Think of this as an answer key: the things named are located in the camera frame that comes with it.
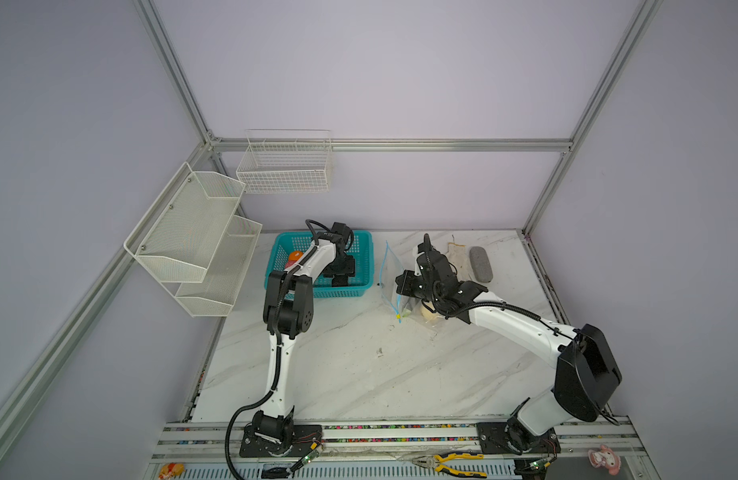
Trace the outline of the clear zip bag blue zipper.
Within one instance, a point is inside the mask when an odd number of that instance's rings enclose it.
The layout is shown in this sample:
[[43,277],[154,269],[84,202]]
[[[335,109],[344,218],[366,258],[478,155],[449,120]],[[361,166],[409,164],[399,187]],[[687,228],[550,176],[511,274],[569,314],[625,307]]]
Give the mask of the clear zip bag blue zipper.
[[385,243],[378,285],[381,298],[397,323],[416,322],[431,331],[443,327],[444,317],[433,313],[433,305],[420,297],[423,292],[421,278],[414,269],[402,264],[389,242]]

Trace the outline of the cream toy pear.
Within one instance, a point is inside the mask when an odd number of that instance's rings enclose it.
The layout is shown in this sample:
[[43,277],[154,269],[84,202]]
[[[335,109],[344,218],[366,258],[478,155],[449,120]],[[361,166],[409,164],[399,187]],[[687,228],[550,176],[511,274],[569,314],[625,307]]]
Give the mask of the cream toy pear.
[[438,319],[438,315],[426,309],[424,306],[419,308],[419,314],[423,318],[424,322],[434,322]]

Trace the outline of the orange toy fruit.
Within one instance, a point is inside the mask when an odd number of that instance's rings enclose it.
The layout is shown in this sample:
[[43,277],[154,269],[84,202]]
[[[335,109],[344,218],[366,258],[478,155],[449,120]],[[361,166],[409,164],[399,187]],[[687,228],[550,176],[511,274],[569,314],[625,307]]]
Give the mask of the orange toy fruit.
[[304,253],[302,251],[295,250],[291,252],[287,258],[285,267],[289,268],[290,266],[296,264],[303,256],[304,256]]

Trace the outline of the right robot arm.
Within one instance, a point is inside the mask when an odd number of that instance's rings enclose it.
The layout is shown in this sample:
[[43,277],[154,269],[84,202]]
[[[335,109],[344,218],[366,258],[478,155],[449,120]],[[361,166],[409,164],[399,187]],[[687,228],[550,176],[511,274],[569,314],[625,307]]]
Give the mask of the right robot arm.
[[553,381],[511,413],[505,432],[525,452],[549,430],[570,420],[594,422],[622,383],[622,373],[602,330],[546,319],[502,299],[486,286],[461,280],[448,257],[425,234],[414,249],[414,268],[395,278],[396,293],[422,302],[445,319],[492,331],[554,370]]

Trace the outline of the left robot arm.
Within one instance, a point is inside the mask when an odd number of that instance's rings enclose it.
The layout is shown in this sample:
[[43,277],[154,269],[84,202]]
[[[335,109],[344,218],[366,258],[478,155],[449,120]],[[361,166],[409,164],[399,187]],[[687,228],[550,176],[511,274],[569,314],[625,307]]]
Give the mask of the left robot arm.
[[336,222],[327,227],[308,219],[310,246],[296,259],[268,275],[263,321],[273,341],[273,366],[268,392],[252,420],[253,434],[278,447],[294,439],[293,410],[286,406],[289,362],[297,336],[314,318],[314,285],[320,276],[333,287],[345,287],[356,276],[356,260],[349,254],[353,230]]

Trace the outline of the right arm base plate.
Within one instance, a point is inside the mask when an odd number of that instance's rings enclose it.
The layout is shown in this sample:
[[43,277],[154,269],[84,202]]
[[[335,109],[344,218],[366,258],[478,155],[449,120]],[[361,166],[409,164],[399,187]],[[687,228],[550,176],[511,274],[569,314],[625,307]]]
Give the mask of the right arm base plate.
[[476,424],[480,448],[485,454],[550,454],[556,455],[560,445],[553,429],[535,436],[520,423],[479,422]]

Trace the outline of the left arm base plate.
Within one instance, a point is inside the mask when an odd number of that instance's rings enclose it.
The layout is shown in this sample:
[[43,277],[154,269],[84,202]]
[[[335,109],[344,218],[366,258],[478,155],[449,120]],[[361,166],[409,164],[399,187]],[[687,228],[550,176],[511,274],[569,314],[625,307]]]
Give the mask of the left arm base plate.
[[245,426],[240,447],[233,452],[240,458],[300,458],[312,450],[323,437],[323,428],[317,424],[295,424],[284,440],[256,432],[251,424]]

